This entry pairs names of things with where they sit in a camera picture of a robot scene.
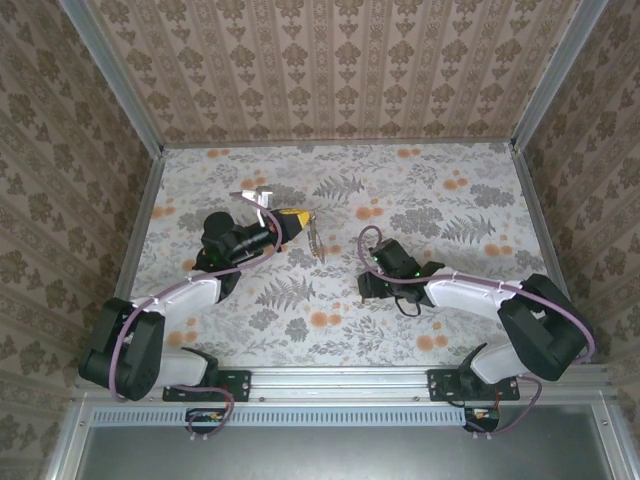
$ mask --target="yellow object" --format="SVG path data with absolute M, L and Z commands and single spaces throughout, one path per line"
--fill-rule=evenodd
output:
M 307 223 L 309 223 L 309 219 L 311 218 L 311 214 L 308 210 L 301 210 L 299 208 L 285 208 L 280 210 L 280 214 L 296 215 L 302 228 L 306 227 Z

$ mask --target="wire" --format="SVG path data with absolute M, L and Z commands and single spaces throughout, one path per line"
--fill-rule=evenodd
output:
M 202 417 L 204 415 L 207 415 L 208 412 L 205 412 L 205 411 L 196 412 L 196 413 L 194 413 L 193 415 L 191 415 L 189 417 L 189 423 L 187 424 L 187 430 L 191 434 L 191 438 L 192 439 L 194 439 L 194 438 L 202 438 L 202 437 L 205 437 L 205 436 L 210 437 L 212 435 L 215 435 L 220 430 L 222 430 L 224 428 L 224 426 L 227 424 L 227 422 L 231 419 L 231 415 L 233 414 L 233 409 L 235 408 L 235 400 L 233 398 L 233 395 L 231 395 L 226 390 L 223 390 L 222 388 L 217 388 L 217 387 L 190 387 L 188 385 L 175 385 L 172 388 L 177 388 L 178 390 L 184 390 L 185 392 L 221 393 L 229 401 L 229 408 L 227 409 L 226 415 L 224 416 L 224 418 L 222 420 L 220 420 L 220 423 L 218 424 L 218 426 L 216 428 L 214 428 L 211 432 L 208 432 L 206 434 L 201 434 L 201 433 L 196 433 L 193 430 L 193 421 L 198 417 Z
M 185 279 L 185 280 L 183 280 L 183 281 L 181 281 L 179 283 L 176 283 L 175 285 L 172 285 L 171 287 L 166 288 L 165 290 L 160 292 L 158 295 L 155 295 L 154 297 L 150 298 L 149 300 L 146 300 L 146 301 L 142 302 L 140 305 L 138 305 L 135 308 L 135 310 L 133 312 L 131 312 L 131 314 L 129 315 L 127 320 L 123 323 L 122 329 L 120 330 L 120 334 L 118 335 L 118 338 L 116 339 L 116 344 L 113 347 L 113 355 L 111 356 L 111 364 L 109 366 L 109 391 L 111 392 L 111 397 L 113 397 L 113 399 L 116 402 L 124 403 L 124 402 L 127 401 L 127 399 L 121 397 L 120 394 L 118 394 L 118 391 L 116 390 L 116 370 L 118 368 L 118 358 L 120 357 L 120 351 L 122 350 L 122 345 L 124 343 L 124 339 L 127 337 L 127 334 L 129 333 L 129 329 L 131 328 L 131 325 L 133 324 L 133 321 L 136 319 L 136 317 L 138 315 L 140 315 L 140 313 L 145 308 L 147 308 L 148 306 L 153 304 L 154 301 L 161 301 L 167 295 L 173 293 L 174 291 L 178 290 L 179 288 L 184 287 L 185 285 L 190 284 L 192 282 L 192 280 L 209 280 L 209 279 L 212 279 L 212 278 L 220 277 L 222 275 L 228 275 L 230 273 L 240 272 L 242 270 L 247 270 L 249 268 L 256 267 L 256 266 L 260 265 L 261 263 L 264 263 L 267 260 L 269 260 L 273 255 L 276 254 L 276 252 L 280 248 L 280 245 L 282 244 L 282 226 L 280 225 L 280 223 L 278 223 L 278 220 L 276 219 L 276 217 L 268 209 L 266 209 L 262 205 L 254 202 L 254 201 L 251 201 L 248 198 L 243 197 L 242 193 L 240 193 L 240 192 L 230 193 L 229 195 L 231 197 L 233 197 L 233 198 L 238 198 L 238 199 L 242 200 L 243 202 L 248 203 L 252 207 L 257 208 L 262 213 L 264 213 L 269 218 L 269 220 L 271 220 L 271 222 L 273 223 L 274 227 L 276 228 L 276 232 L 278 234 L 278 238 L 276 240 L 276 244 L 274 245 L 273 250 L 268 255 L 266 255 L 266 256 L 264 256 L 262 258 L 259 258 L 255 262 L 246 263 L 246 264 L 240 265 L 238 267 L 230 268 L 230 269 L 227 269 L 227 270 L 222 270 L 220 272 L 205 273 L 205 274 L 202 274 L 202 275 L 198 275 L 197 277 L 194 277 L 193 279 L 191 277 L 187 277 L 187 279 Z
M 419 303 L 415 303 L 414 305 L 417 308 L 416 313 L 413 314 L 409 314 L 407 312 L 405 312 L 402 307 L 400 306 L 400 298 L 399 297 L 393 297 L 396 301 L 396 307 L 398 307 L 398 310 L 400 310 L 400 313 L 402 313 L 405 317 L 411 317 L 411 318 L 415 318 L 415 317 L 419 317 L 420 314 L 422 313 L 422 310 L 420 310 L 420 304 Z
M 529 300 L 533 300 L 534 302 L 537 302 L 544 307 L 550 308 L 551 310 L 555 310 L 560 315 L 562 315 L 567 320 L 569 320 L 571 323 L 573 323 L 578 328 L 578 330 L 580 330 L 580 332 L 584 335 L 587 341 L 587 353 L 585 353 L 580 357 L 577 357 L 573 361 L 573 363 L 584 363 L 590 360 L 591 357 L 596 352 L 596 342 L 595 342 L 595 339 L 593 338 L 593 334 L 575 315 L 573 315 L 568 310 L 562 308 L 560 305 L 556 305 L 555 303 L 550 302 L 546 298 L 527 292 L 525 290 L 522 290 L 521 288 L 514 287 L 513 285 L 507 285 L 504 282 L 500 282 L 496 280 L 487 280 L 484 278 L 472 277 L 472 276 L 464 275 L 461 273 L 456 273 L 455 275 L 452 275 L 452 274 L 431 275 L 428 277 L 417 277 L 417 278 L 410 278 L 410 279 L 393 278 L 393 277 L 388 277 L 386 275 L 379 273 L 376 270 L 376 268 L 372 267 L 367 263 L 367 259 L 365 258 L 364 251 L 363 251 L 364 236 L 369 230 L 375 230 L 376 233 L 378 234 L 378 244 L 382 242 L 382 230 L 380 230 L 379 227 L 377 227 L 376 225 L 369 225 L 364 227 L 360 232 L 360 235 L 358 235 L 358 241 L 357 241 L 358 257 L 360 258 L 360 261 L 364 265 L 365 269 L 368 272 L 371 272 L 376 277 L 380 278 L 381 280 L 384 280 L 385 282 L 400 284 L 400 285 L 427 283 L 434 280 L 462 280 L 464 282 L 475 283 L 477 285 L 493 287 L 496 289 L 502 289 L 508 292 L 518 294 L 521 297 L 525 297 L 525 298 L 528 298 Z
M 455 408 L 465 408 L 466 407 L 466 403 L 465 402 L 455 403 L 455 402 L 453 402 L 451 400 L 447 400 L 447 403 L 449 405 L 451 405 L 452 407 L 455 407 Z
M 533 397 L 531 397 L 531 401 L 525 407 L 525 409 L 522 411 L 522 413 L 518 416 L 518 418 L 516 418 L 513 422 L 511 422 L 506 427 L 499 428 L 497 430 L 494 430 L 493 432 L 487 432 L 482 427 L 480 427 L 479 425 L 477 425 L 477 424 L 475 424 L 473 422 L 470 422 L 468 420 L 467 420 L 467 425 L 469 425 L 471 428 L 473 428 L 475 430 L 478 430 L 480 433 L 486 433 L 488 435 L 500 435 L 502 433 L 507 433 L 509 430 L 513 429 L 516 425 L 518 425 L 522 421 L 522 419 L 524 417 L 526 417 L 527 414 L 531 411 L 533 406 L 536 404 L 536 402 L 540 398 L 540 395 L 542 394 L 542 382 L 540 380 L 538 380 L 537 378 L 534 378 L 534 377 L 525 377 L 525 376 L 520 376 L 519 378 L 520 378 L 520 380 L 525 380 L 527 382 L 535 383 L 538 386 L 538 388 L 536 390 L 536 393 L 533 395 Z
M 493 408 L 498 411 L 498 415 L 500 415 L 500 392 L 498 392 L 498 388 L 496 387 L 496 401 L 493 404 Z

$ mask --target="black mounting bracket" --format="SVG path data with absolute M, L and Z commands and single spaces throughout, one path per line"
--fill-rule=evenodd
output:
M 206 384 L 205 381 L 198 387 L 218 387 L 226 390 L 236 403 L 249 401 L 251 393 L 250 370 L 218 370 L 215 384 Z M 213 392 L 185 392 L 177 388 L 166 387 L 162 392 L 162 400 L 165 402 L 225 402 L 226 398 L 221 393 Z
M 428 370 L 429 399 L 432 402 L 520 400 L 516 377 L 505 378 L 489 385 L 471 368 L 473 358 L 486 346 L 486 343 L 478 345 L 458 368 Z
M 493 385 L 481 383 L 469 391 L 462 387 L 457 368 L 441 368 L 427 371 L 429 399 L 432 402 L 481 402 L 520 400 L 520 390 L 515 377 L 505 378 Z

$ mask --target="metal corner post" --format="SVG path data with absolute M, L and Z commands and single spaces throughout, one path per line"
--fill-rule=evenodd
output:
M 120 65 L 109 46 L 109 41 L 102 34 L 87 1 L 60 0 L 60 3 L 118 99 L 118 103 L 127 114 L 149 155 L 154 159 L 159 158 L 161 155 L 160 146 L 162 145 L 160 134 L 156 131 L 141 99 L 124 73 L 126 69 Z
M 538 237 L 538 243 L 540 244 L 540 251 L 542 252 L 542 258 L 547 267 L 549 278 L 555 283 L 558 288 L 569 297 L 569 291 L 567 290 L 567 284 L 564 281 L 562 270 L 560 269 L 560 262 L 556 251 L 553 248 L 553 242 L 551 241 L 551 235 L 547 228 L 547 223 L 542 213 L 542 207 L 540 206 L 540 200 L 536 194 L 536 189 L 533 185 L 533 179 L 529 173 L 527 162 L 524 157 L 524 153 L 517 146 L 511 152 L 513 156 L 513 163 L 516 167 L 518 178 L 520 179 L 520 185 L 522 186 L 522 193 L 524 199 L 527 202 L 527 208 L 529 209 L 529 215 L 531 216 L 531 223 L 533 223 L 533 229 Z
M 136 222 L 133 225 L 131 238 L 129 239 L 127 253 L 125 254 L 124 262 L 122 262 L 122 269 L 120 270 L 120 276 L 118 277 L 118 283 L 114 291 L 114 296 L 118 298 L 129 298 L 131 295 L 131 289 L 133 288 L 138 270 L 138 263 L 140 262 L 140 255 L 144 247 L 144 239 L 147 235 L 147 229 L 149 228 L 149 222 L 151 220 L 151 213 L 153 212 L 153 206 L 156 201 L 156 196 L 158 195 L 158 190 L 160 189 L 160 183 L 162 182 L 164 165 L 165 159 L 163 157 L 156 158 L 151 165 L 147 185 L 142 195 Z
M 583 0 L 578 5 L 513 132 L 516 147 L 523 150 L 533 136 L 606 5 L 607 0 Z
M 604 454 L 615 480 L 638 480 L 638 455 L 619 405 L 602 398 L 592 406 Z

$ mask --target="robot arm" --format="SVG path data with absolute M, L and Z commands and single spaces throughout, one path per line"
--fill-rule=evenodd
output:
M 445 274 L 445 279 L 394 284 L 366 272 L 358 278 L 363 298 L 394 297 L 396 302 L 405 299 L 418 309 L 420 305 L 457 308 L 502 323 L 508 340 L 476 348 L 459 369 L 461 376 L 473 375 L 479 380 L 473 388 L 481 389 L 482 384 L 493 385 L 529 371 L 545 380 L 557 380 L 586 346 L 582 332 L 557 312 L 514 292 L 496 289 L 493 285 L 484 286 L 481 283 L 485 279 L 474 277 L 480 280 L 476 283 L 456 278 L 458 272 L 442 263 L 428 262 L 420 267 L 393 239 L 381 242 L 371 249 L 371 254 L 386 276 L 408 279 Z M 570 311 L 588 328 L 571 302 L 546 276 L 533 274 L 525 281 L 508 281 L 502 285 L 511 285 L 550 300 Z
M 271 212 L 282 229 L 282 244 L 298 235 L 312 219 L 310 212 L 283 209 Z M 204 223 L 203 248 L 194 270 L 208 273 L 238 267 L 259 257 L 277 242 L 275 226 L 258 214 L 258 222 L 242 227 L 226 212 L 209 215 Z M 211 307 L 229 296 L 240 271 L 216 278 L 191 278 L 161 299 L 137 298 L 132 302 L 112 298 L 107 301 L 80 358 L 79 373 L 86 380 L 109 387 L 109 371 L 116 339 L 136 306 L 153 300 L 135 318 L 117 361 L 116 391 L 130 400 L 139 400 L 152 388 L 171 385 L 215 387 L 218 361 L 204 352 L 177 348 L 165 342 L 165 334 L 176 330 L 185 318 Z

